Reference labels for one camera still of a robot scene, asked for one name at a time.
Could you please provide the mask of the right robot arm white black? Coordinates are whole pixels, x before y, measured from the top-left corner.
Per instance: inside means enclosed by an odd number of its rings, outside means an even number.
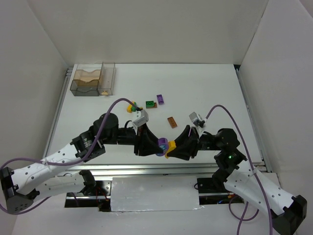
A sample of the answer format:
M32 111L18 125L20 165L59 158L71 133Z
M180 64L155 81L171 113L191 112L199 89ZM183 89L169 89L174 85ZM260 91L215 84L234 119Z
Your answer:
M222 128L217 134L199 135L195 127L184 131L168 143L166 157L189 160L200 150L217 150L214 159L218 170L212 178L216 186L240 196L260 212L270 215L272 227L281 235L292 235L307 215L307 200L294 196L250 165L246 155L238 150L240 142L233 129Z

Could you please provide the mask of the purple round lego piece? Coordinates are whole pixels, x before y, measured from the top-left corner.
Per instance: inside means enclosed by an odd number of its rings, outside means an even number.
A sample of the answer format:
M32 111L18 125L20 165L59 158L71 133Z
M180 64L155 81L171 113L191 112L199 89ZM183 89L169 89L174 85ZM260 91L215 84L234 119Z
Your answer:
M169 149L169 143L166 138L160 138L158 139L158 146L162 149L162 153L157 153L157 156L164 156L168 149Z

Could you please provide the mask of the yellow lego brick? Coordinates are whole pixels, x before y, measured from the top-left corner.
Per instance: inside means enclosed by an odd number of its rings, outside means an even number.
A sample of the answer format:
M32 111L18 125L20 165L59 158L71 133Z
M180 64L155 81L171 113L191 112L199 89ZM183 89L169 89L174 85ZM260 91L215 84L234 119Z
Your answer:
M176 143L175 143L175 141L169 141L168 142L168 150L167 150L167 152L166 152L166 154L165 154L165 158L169 158L169 153L171 152L171 151L173 151L174 149L176 148Z

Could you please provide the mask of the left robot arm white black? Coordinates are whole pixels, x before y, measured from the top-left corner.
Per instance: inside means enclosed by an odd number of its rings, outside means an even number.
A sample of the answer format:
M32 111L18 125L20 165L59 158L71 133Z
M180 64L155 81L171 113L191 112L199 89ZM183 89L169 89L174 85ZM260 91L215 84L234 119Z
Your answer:
M23 214L34 202L58 194L72 192L88 195L96 187L89 170L65 173L103 155L107 144L132 145L137 156L162 154L158 138L146 124L140 127L119 127L118 117L110 113L101 116L93 125L75 137L65 147L29 166L0 170L0 183L9 214Z

